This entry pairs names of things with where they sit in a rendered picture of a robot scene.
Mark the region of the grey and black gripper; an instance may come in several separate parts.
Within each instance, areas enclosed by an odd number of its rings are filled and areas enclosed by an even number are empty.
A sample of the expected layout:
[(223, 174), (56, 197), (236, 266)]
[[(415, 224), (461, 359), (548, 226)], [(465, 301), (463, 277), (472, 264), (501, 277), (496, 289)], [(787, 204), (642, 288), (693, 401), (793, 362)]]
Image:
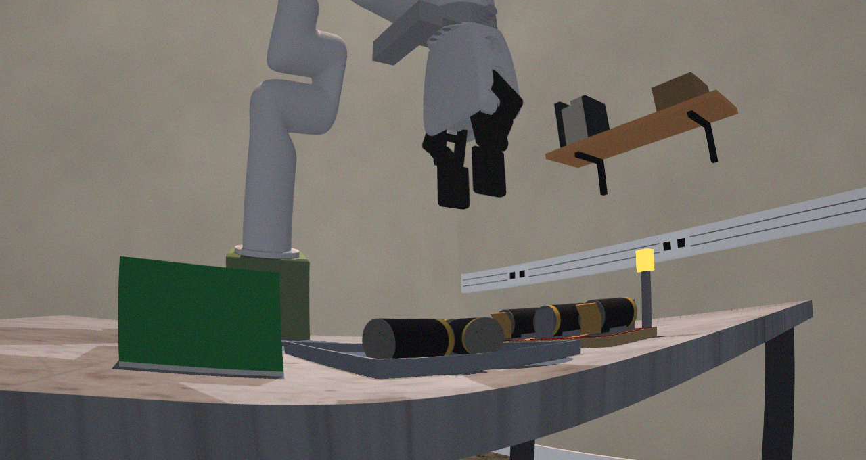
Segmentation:
[[(472, 148), (474, 193), (506, 196), (502, 152), (523, 100), (500, 30), (474, 22), (443, 28), (439, 37), (427, 40), (423, 149), (437, 165), (437, 204), (464, 210), (470, 206), (468, 168), (463, 167), (467, 142), (479, 145)], [(455, 143), (454, 153), (447, 141)]]

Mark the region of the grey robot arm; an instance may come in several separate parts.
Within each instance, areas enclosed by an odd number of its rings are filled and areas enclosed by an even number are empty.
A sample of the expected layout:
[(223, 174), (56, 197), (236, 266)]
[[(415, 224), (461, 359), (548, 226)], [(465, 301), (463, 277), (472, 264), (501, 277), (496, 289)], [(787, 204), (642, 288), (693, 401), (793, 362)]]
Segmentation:
[[(443, 26), (474, 22), (497, 28), (494, 0), (351, 0), (389, 20), (373, 42), (372, 60), (395, 65)], [(491, 5), (490, 5), (491, 4)], [(289, 133), (321, 135), (333, 126), (344, 80), (343, 38), (317, 30), (318, 0), (278, 0), (269, 68), (312, 84), (266, 80), (250, 98), (242, 245), (236, 254), (298, 258), (292, 248), (296, 153)], [(293, 252), (295, 251), (295, 252)]]

